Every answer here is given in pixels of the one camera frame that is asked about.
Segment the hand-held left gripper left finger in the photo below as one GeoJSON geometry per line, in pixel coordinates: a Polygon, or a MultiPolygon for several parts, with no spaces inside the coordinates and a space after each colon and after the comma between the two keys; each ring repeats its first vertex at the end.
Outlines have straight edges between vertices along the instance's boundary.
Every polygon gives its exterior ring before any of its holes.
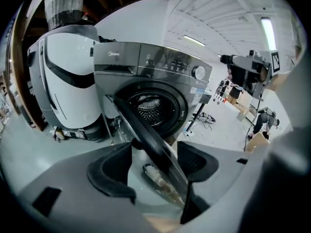
{"type": "Polygon", "coordinates": [[[128,172],[132,165],[132,145],[122,143],[103,149],[103,155],[86,169],[90,183],[101,193],[113,198],[127,198],[136,202],[136,192],[128,186],[128,172]]]}

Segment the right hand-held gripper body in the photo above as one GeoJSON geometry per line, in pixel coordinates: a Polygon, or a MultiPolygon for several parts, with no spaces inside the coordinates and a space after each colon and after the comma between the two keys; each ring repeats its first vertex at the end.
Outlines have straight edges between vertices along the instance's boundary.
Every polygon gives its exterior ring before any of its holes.
{"type": "Polygon", "coordinates": [[[271,78],[280,71],[279,54],[277,50],[256,51],[250,50],[247,56],[252,60],[251,69],[246,69],[245,90],[253,98],[262,101],[262,94],[271,78]],[[259,81],[261,69],[265,67],[268,70],[268,76],[265,82],[259,81]]]}

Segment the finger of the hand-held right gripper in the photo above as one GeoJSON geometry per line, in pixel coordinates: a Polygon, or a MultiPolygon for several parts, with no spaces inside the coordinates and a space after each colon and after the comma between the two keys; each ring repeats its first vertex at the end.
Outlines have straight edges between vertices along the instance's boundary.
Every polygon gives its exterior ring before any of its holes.
{"type": "Polygon", "coordinates": [[[244,89],[245,70],[241,67],[228,65],[228,78],[231,80],[231,86],[237,89],[244,89]]]}
{"type": "Polygon", "coordinates": [[[236,66],[243,69],[251,69],[252,60],[239,55],[221,55],[220,62],[228,66],[236,66]]]}

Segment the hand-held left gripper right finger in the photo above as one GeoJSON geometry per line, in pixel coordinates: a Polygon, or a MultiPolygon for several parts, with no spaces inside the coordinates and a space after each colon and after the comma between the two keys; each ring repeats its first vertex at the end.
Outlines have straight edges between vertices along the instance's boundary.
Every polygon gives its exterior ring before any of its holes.
{"type": "Polygon", "coordinates": [[[177,160],[190,183],[206,181],[219,168],[214,156],[183,141],[177,143],[177,160]]]}

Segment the dark glass washing machine door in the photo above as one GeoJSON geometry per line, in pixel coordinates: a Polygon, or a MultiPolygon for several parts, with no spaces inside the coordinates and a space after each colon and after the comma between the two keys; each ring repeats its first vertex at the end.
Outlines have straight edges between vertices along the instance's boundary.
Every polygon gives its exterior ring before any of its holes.
{"type": "Polygon", "coordinates": [[[102,101],[111,143],[131,143],[133,164],[142,179],[164,199],[183,208],[187,200],[188,180],[171,146],[132,105],[112,95],[104,95],[102,101]],[[150,179],[143,171],[144,164],[156,167],[160,177],[150,179]]]}

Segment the person's right forearm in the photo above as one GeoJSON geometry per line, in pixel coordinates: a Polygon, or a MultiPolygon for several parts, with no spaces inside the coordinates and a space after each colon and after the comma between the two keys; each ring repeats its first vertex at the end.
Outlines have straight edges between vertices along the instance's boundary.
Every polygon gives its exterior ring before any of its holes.
{"type": "Polygon", "coordinates": [[[289,75],[290,72],[286,72],[286,73],[279,73],[273,76],[270,82],[266,85],[265,89],[274,92],[277,91],[278,88],[286,81],[289,75]]]}

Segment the large black machine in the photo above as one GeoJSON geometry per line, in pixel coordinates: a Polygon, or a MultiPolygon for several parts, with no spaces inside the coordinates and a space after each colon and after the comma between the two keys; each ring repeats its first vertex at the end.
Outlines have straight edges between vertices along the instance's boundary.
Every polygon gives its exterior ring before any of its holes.
{"type": "Polygon", "coordinates": [[[110,96],[134,107],[168,143],[190,120],[209,83],[212,66],[186,53],[136,43],[99,43],[94,80],[107,121],[118,117],[110,96]]]}

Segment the long ceiling lamp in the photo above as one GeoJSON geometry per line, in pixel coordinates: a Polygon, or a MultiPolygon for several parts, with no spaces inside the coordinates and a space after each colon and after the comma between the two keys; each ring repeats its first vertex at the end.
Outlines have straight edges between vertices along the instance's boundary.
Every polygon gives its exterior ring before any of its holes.
{"type": "Polygon", "coordinates": [[[267,50],[277,50],[275,31],[272,20],[269,17],[261,17],[260,22],[263,32],[263,42],[265,48],[267,50]]]}
{"type": "Polygon", "coordinates": [[[184,35],[183,37],[184,37],[185,39],[187,39],[187,40],[190,40],[190,41],[192,41],[192,42],[194,42],[194,43],[200,45],[200,46],[203,46],[203,47],[206,46],[206,45],[205,45],[204,43],[202,43],[201,41],[198,41],[198,40],[196,40],[196,39],[194,39],[194,38],[192,38],[192,37],[189,37],[189,36],[187,36],[187,35],[184,35]]]}

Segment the white slipper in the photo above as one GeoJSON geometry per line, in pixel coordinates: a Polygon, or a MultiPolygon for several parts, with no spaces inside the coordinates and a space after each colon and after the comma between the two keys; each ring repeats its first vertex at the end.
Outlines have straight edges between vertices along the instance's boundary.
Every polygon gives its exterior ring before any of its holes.
{"type": "Polygon", "coordinates": [[[144,164],[143,165],[143,171],[145,172],[145,174],[152,180],[156,180],[160,177],[160,172],[159,170],[154,167],[151,164],[144,164]]]}

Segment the small cardboard box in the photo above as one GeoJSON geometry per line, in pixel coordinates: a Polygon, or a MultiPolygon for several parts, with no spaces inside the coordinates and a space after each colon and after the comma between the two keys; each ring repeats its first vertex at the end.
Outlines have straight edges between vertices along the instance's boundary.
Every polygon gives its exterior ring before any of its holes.
{"type": "Polygon", "coordinates": [[[267,144],[269,144],[269,140],[266,139],[263,132],[259,132],[246,143],[245,152],[251,153],[255,147],[267,144]]]}

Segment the white and grey appliance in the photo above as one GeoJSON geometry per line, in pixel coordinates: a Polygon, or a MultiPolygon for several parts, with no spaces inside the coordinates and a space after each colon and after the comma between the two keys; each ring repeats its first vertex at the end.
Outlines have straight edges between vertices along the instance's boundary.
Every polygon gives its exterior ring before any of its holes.
{"type": "Polygon", "coordinates": [[[27,51],[33,92],[54,138],[97,141],[104,120],[94,81],[92,25],[68,25],[42,35],[27,51]]]}

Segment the grey striped wicker basket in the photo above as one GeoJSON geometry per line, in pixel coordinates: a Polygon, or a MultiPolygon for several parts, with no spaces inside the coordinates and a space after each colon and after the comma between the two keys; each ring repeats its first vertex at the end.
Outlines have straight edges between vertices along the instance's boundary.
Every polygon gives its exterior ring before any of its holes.
{"type": "Polygon", "coordinates": [[[84,0],[44,0],[48,30],[75,24],[82,18],[84,0]]]}

